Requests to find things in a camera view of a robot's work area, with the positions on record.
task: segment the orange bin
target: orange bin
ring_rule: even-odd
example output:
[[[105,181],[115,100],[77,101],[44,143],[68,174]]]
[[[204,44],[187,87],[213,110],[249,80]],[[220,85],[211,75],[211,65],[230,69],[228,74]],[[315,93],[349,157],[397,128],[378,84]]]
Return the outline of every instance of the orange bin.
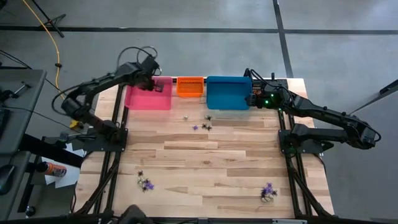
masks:
[[[201,97],[204,89],[203,77],[177,77],[177,95],[180,97]]]

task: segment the gray floor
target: gray floor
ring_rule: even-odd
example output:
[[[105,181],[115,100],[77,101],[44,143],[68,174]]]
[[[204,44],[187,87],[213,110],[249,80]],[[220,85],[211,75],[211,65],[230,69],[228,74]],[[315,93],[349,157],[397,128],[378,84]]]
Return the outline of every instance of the gray floor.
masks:
[[[38,0],[38,3],[51,16],[66,13],[62,26],[277,28],[272,0]],[[398,29],[395,0],[279,0],[279,4],[286,29]],[[0,11],[0,25],[38,24],[20,1],[10,2],[5,9],[12,14]],[[56,33],[53,35],[63,64],[60,88],[114,70],[119,51],[131,45],[156,46],[164,75],[240,76],[246,67],[251,67],[264,77],[271,72],[286,77],[278,34],[65,32],[63,39]],[[286,39],[294,77],[305,79],[308,95],[318,105],[351,112],[398,77],[398,35],[286,35]],[[47,78],[55,80],[55,49],[45,32],[0,31],[0,49],[33,68],[47,70]],[[0,59],[6,65],[14,65]],[[135,52],[126,54],[121,61],[127,60],[135,60]],[[68,118],[50,109],[55,94],[56,90],[45,83],[35,110],[68,124]],[[315,124],[325,126],[318,121]],[[28,127],[28,133],[38,138],[64,130],[36,115]],[[325,154],[326,167],[343,172],[334,166],[338,160]],[[363,209],[361,205],[347,207],[345,198],[339,197],[344,195],[344,186],[333,179],[328,182],[337,215],[349,217],[347,211]],[[43,195],[47,200],[38,201]],[[31,204],[38,207],[37,217],[61,215],[68,212],[71,197],[72,188],[54,190],[53,186],[47,186],[35,189]]]

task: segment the wooden tabletop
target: wooden tabletop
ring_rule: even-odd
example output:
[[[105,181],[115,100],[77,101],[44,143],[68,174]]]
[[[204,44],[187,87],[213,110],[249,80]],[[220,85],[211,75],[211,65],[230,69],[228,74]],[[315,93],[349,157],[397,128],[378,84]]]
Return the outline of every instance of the wooden tabletop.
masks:
[[[288,84],[291,91],[307,97],[303,79],[288,79]],[[116,92],[114,87],[99,95],[97,116],[111,119]],[[206,115],[213,117],[207,122],[211,131],[201,128]],[[313,127],[312,118],[295,121]],[[179,98],[174,89],[170,111],[130,110],[127,128],[127,148],[114,194],[116,214],[137,204],[149,217],[294,217],[286,163],[277,139],[276,111],[209,110],[205,95]],[[94,152],[83,163],[75,210],[97,187],[103,157],[103,152]],[[303,164],[309,189],[325,210],[333,213],[322,164],[311,154],[303,154]],[[152,181],[154,190],[143,192],[138,187],[139,170]],[[267,182],[272,182],[279,195],[264,203],[260,191]],[[304,212],[301,190],[298,195]]]

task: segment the pink plastic bin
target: pink plastic bin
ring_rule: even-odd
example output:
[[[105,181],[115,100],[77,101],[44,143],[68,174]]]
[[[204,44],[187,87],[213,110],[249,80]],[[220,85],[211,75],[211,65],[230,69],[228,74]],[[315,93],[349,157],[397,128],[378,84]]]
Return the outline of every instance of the pink plastic bin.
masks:
[[[172,107],[172,77],[153,77],[155,83],[164,85],[163,91],[140,90],[138,87],[127,87],[124,104],[130,110],[169,110]]]

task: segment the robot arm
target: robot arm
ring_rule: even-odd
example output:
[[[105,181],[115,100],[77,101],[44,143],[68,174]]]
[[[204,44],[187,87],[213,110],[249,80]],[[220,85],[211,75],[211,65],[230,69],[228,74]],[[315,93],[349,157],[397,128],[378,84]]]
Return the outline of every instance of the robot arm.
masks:
[[[92,125],[98,134],[104,136],[105,140],[118,142],[120,141],[119,128],[111,121],[103,121],[90,113],[95,95],[115,85],[138,86],[143,90],[152,91],[155,88],[152,76],[158,68],[159,64],[151,55],[147,56],[142,63],[127,62],[114,73],[80,84],[76,90],[67,95],[61,108],[71,118]],[[83,102],[77,100],[79,96],[84,97]]]
[[[247,69],[245,76],[248,76],[248,72],[253,73],[253,70]],[[343,128],[343,130],[315,129],[308,128],[304,124],[295,124],[288,138],[293,146],[305,140],[314,139],[346,142],[358,149],[370,149],[381,138],[380,134],[367,122],[361,121],[354,115],[333,111],[326,106],[314,105],[310,100],[289,91],[275,79],[265,81],[260,76],[258,79],[264,83],[260,91],[246,98],[249,106],[282,110],[293,116],[311,117]]]

